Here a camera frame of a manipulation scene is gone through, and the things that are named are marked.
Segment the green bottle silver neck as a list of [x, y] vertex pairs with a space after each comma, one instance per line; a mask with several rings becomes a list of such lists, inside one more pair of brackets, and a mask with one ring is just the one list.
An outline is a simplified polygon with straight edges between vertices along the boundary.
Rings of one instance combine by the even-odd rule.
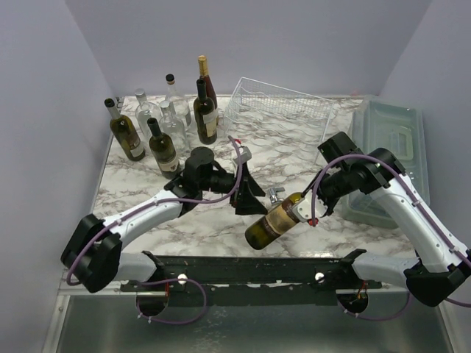
[[129, 160], [139, 161], [145, 157], [144, 145], [130, 118], [122, 115], [112, 98], [104, 100], [110, 116], [110, 129]]
[[302, 198], [300, 192], [291, 194], [278, 206], [272, 208], [244, 233], [248, 244], [255, 250], [261, 250], [277, 240], [281, 235], [296, 226], [300, 220], [295, 215], [294, 205]]

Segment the dark bottle black neck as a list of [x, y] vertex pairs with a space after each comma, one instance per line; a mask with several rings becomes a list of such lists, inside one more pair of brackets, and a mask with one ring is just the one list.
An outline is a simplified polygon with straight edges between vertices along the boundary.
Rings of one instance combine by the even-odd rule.
[[151, 132], [149, 147], [161, 174], [167, 179], [175, 178], [180, 173], [181, 167], [171, 137], [160, 130], [156, 118], [149, 118], [147, 125]]
[[194, 117], [199, 140], [205, 145], [213, 144], [217, 139], [216, 108], [207, 95], [204, 79], [196, 81], [197, 97], [194, 100]]

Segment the clear bottle silver stopper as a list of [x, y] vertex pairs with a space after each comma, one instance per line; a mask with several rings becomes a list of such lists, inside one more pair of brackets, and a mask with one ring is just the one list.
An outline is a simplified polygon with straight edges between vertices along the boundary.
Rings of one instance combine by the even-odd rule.
[[148, 143], [152, 136], [152, 132], [149, 129], [147, 121], [149, 118], [155, 118], [159, 121], [161, 119], [161, 110], [157, 104], [147, 100], [144, 89], [138, 88], [135, 91], [135, 97], [138, 100], [135, 117], [143, 133], [144, 140]]
[[180, 154], [186, 154], [189, 150], [188, 139], [186, 137], [183, 121], [176, 116], [174, 106], [167, 100], [160, 103], [162, 112], [159, 121], [160, 128], [170, 136], [174, 147]]

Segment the red wine bottle gold cap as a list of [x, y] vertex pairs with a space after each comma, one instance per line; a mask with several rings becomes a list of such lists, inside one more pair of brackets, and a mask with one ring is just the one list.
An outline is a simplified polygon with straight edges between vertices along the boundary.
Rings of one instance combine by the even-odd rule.
[[218, 101], [216, 97], [216, 92], [213, 87], [213, 83], [210, 79], [209, 70], [208, 70], [208, 59], [205, 55], [198, 56], [198, 65], [199, 65], [199, 78], [203, 79], [206, 84], [206, 93], [209, 98], [212, 99], [215, 109], [218, 108]]

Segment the clear bottle dark cork stopper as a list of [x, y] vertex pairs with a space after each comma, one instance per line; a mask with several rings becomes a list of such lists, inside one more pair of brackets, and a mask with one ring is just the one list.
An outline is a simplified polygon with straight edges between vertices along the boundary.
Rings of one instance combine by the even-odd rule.
[[176, 115], [183, 120], [185, 129], [191, 127], [191, 110], [185, 95], [178, 91], [173, 74], [166, 75], [167, 94], [166, 100], [173, 104]]

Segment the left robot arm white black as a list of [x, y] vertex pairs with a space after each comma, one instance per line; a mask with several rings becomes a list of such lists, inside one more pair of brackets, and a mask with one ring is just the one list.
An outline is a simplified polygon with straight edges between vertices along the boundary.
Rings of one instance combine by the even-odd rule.
[[93, 213], [80, 220], [60, 257], [68, 269], [66, 282], [83, 285], [89, 293], [104, 289], [112, 281], [137, 280], [147, 290], [162, 285], [163, 272], [155, 257], [123, 250], [149, 230], [180, 218], [199, 204], [207, 204], [203, 194], [217, 193], [215, 203], [228, 200], [237, 215], [265, 215], [259, 198], [265, 192], [250, 175], [247, 146], [236, 146], [235, 173], [224, 170], [207, 147], [192, 150], [183, 171], [148, 201], [105, 218]]

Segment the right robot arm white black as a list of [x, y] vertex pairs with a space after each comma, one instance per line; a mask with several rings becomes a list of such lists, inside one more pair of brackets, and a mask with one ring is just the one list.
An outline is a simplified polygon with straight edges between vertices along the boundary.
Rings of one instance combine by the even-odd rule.
[[378, 148], [364, 154], [344, 132], [318, 150], [328, 168], [338, 169], [316, 175], [312, 197], [323, 202], [326, 213], [333, 212], [341, 197], [359, 190], [394, 219], [417, 253], [400, 259], [354, 251], [338, 272], [343, 286], [385, 282], [406, 288], [419, 302], [435, 307], [470, 277], [470, 249], [433, 214], [392, 152]]

